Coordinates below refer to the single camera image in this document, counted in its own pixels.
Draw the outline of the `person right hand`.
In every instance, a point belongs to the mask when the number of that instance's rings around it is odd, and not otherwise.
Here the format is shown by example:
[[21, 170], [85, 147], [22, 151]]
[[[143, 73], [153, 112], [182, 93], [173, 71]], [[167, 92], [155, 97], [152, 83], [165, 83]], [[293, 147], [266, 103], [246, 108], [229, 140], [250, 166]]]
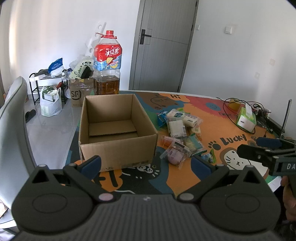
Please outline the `person right hand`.
[[295, 221], [296, 219], [296, 211], [295, 211], [295, 203], [296, 200], [293, 196], [292, 190], [290, 188], [290, 182], [287, 176], [283, 176], [281, 178], [281, 186], [284, 187], [283, 190], [283, 203], [286, 208], [286, 216], [288, 221]]

